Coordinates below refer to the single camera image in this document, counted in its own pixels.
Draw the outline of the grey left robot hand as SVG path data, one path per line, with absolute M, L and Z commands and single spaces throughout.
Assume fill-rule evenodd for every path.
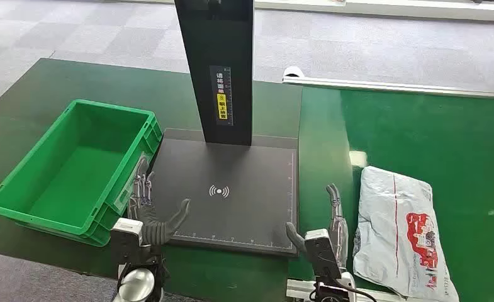
M 160 221 L 152 200 L 154 171 L 149 168 L 148 157 L 142 155 L 132 177 L 132 193 L 128 202 L 128 218 L 142 222 L 143 245 L 160 246 L 167 243 L 189 215 L 191 200 L 181 201 L 178 211 L 167 221 Z

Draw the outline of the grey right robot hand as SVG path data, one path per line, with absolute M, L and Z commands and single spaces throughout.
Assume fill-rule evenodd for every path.
M 337 265 L 343 271 L 347 270 L 348 243 L 349 232 L 346 219 L 343 216 L 342 202 L 338 188 L 334 183 L 326 187 L 326 191 L 330 196 L 331 202 L 331 222 L 328 229 L 328 236 L 332 243 L 332 248 L 335 254 Z M 305 239 L 298 234 L 292 222 L 286 222 L 286 235 L 297 248 L 299 253 L 302 253 L 308 260 L 306 255 Z

